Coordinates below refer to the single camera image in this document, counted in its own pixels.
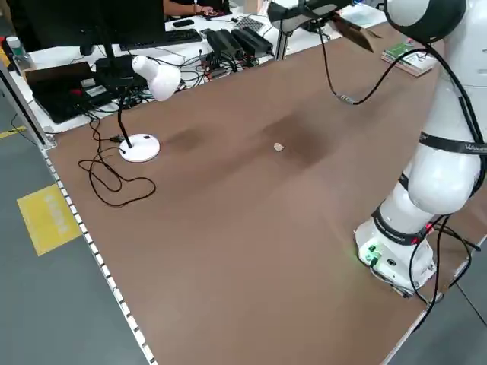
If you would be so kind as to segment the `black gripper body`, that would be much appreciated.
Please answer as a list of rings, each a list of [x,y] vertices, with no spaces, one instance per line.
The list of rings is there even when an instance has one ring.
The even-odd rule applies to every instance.
[[[327,18],[334,12],[342,9],[342,1],[302,1],[302,15],[306,22]]]

